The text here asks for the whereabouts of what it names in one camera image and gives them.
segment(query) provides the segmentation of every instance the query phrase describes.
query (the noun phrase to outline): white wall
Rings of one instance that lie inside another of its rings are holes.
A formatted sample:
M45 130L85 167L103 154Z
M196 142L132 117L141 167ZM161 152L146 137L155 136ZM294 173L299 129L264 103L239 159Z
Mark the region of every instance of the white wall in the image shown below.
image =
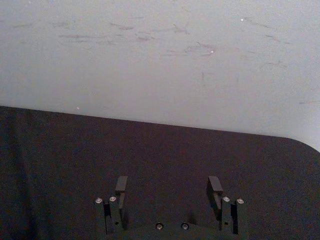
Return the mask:
M317 0L1 1L4 106L320 150L319 77Z

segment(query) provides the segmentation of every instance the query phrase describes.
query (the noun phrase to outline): dark table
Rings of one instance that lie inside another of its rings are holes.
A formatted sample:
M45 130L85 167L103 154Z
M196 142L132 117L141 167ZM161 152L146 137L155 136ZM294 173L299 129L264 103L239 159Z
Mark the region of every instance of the dark table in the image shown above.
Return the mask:
M129 176L127 228L218 229L208 176L247 204L250 239L320 239L320 153L296 140L0 107L3 239L93 239L96 197Z

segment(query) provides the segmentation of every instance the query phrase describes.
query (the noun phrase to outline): dark surface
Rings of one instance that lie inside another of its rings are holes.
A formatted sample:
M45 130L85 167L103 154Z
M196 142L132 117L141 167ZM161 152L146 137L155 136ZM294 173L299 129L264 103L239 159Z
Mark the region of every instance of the dark surface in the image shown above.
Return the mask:
M319 239L320 153L287 138L0 107L1 234L93 239L96 197L129 176L128 229L218 228L208 176L247 203L250 239Z

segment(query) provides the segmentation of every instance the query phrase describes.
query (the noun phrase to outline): gray wall surface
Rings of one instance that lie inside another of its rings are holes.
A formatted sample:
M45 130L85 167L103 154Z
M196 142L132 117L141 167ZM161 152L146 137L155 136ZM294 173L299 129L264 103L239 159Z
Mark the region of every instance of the gray wall surface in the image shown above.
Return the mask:
M0 105L320 150L320 2L2 0Z

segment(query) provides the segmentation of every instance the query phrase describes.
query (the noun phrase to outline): black tabletop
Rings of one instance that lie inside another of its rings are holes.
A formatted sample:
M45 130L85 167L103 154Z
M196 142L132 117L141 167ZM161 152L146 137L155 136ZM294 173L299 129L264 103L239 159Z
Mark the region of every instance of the black tabletop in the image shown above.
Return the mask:
M206 195L217 176L246 201L250 239L319 239L320 153L296 140L11 107L0 126L4 239L93 239L94 200L119 176L128 229L218 229Z

